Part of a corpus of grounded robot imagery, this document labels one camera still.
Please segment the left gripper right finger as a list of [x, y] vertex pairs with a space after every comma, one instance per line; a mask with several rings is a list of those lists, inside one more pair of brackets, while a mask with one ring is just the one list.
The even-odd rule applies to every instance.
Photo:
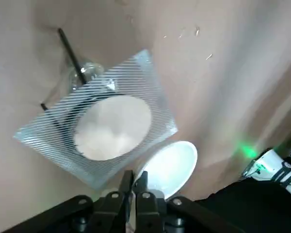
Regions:
[[148, 190], [148, 173], [135, 182], [136, 233], [234, 233], [236, 227], [188, 198], [166, 201]]

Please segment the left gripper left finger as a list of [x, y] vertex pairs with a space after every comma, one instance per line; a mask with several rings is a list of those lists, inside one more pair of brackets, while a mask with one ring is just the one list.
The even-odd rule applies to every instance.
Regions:
[[124, 233], [134, 180], [125, 171], [116, 191], [93, 201], [78, 195], [7, 230], [5, 233]]

